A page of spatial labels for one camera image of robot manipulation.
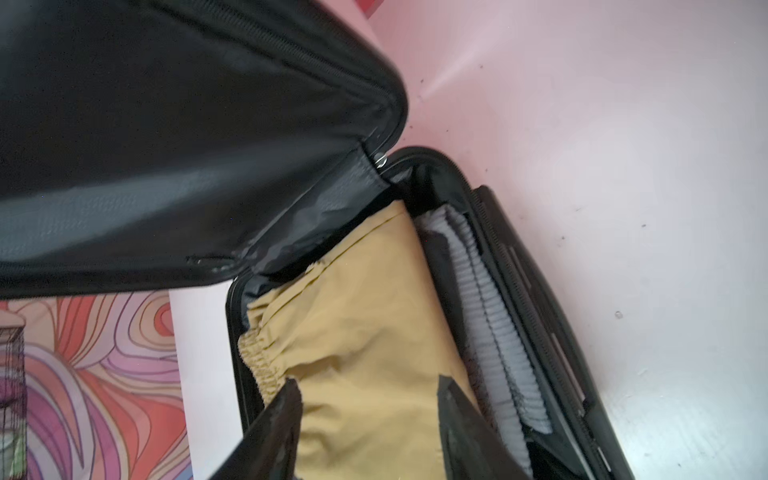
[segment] wire mesh basket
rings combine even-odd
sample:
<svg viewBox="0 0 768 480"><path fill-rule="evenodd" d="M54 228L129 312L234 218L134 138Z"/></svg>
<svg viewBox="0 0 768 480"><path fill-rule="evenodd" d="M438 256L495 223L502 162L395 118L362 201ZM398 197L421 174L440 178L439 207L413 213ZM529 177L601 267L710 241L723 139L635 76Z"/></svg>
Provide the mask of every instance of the wire mesh basket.
<svg viewBox="0 0 768 480"><path fill-rule="evenodd" d="M24 327L0 327L0 478L27 478Z"/></svg>

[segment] swirl pattern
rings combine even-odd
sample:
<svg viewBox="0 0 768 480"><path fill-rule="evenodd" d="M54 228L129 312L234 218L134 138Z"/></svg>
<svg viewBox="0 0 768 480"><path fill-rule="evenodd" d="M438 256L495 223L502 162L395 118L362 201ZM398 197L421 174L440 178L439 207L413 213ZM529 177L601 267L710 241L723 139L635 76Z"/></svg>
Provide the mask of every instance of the swirl pattern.
<svg viewBox="0 0 768 480"><path fill-rule="evenodd" d="M165 291L0 301L25 327L30 480L188 480Z"/></svg>

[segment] folded clothing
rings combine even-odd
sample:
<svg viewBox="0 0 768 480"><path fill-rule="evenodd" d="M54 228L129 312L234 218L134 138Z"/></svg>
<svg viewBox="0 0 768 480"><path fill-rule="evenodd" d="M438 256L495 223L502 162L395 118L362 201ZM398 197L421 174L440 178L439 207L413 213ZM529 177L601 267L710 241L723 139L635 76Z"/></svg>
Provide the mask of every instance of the folded clothing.
<svg viewBox="0 0 768 480"><path fill-rule="evenodd" d="M439 376L475 400L401 201L248 318L238 345L264 402L287 377L301 389L299 478L445 478Z"/></svg>
<svg viewBox="0 0 768 480"><path fill-rule="evenodd" d="M443 205L415 220L421 231L439 233L448 241L461 298L467 351L462 356L475 364L481 378L493 424L518 464L530 475L531 460L520 419L542 433L552 433L541 391L498 287L480 258L467 220L455 208Z"/></svg>

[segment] suitcase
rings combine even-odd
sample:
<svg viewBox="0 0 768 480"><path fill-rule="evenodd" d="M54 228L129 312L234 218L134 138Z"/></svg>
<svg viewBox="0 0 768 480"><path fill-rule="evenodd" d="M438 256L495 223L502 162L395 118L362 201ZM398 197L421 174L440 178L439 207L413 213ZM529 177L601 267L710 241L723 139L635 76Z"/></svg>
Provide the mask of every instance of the suitcase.
<svg viewBox="0 0 768 480"><path fill-rule="evenodd" d="M554 432L536 478L632 478L546 282L486 187L437 151L389 155L394 69L308 0L37 0L4 7L0 298L235 279L227 321L246 435L215 478L292 478L288 382L264 408L236 341L244 309L393 199L450 203L523 339ZM524 478L449 379L448 478Z"/></svg>

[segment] gray ribbed fabric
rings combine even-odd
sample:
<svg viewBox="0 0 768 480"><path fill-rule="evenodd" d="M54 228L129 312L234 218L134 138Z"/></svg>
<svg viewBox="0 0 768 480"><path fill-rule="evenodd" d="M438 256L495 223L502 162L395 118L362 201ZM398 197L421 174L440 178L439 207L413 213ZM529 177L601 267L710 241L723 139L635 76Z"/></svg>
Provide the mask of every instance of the gray ribbed fabric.
<svg viewBox="0 0 768 480"><path fill-rule="evenodd" d="M520 418L542 433L552 433L552 425L528 354L498 287L480 259L472 228L449 205L423 214L415 224L421 230L444 235L449 242L471 357L482 374L499 435L530 475L531 460Z"/></svg>

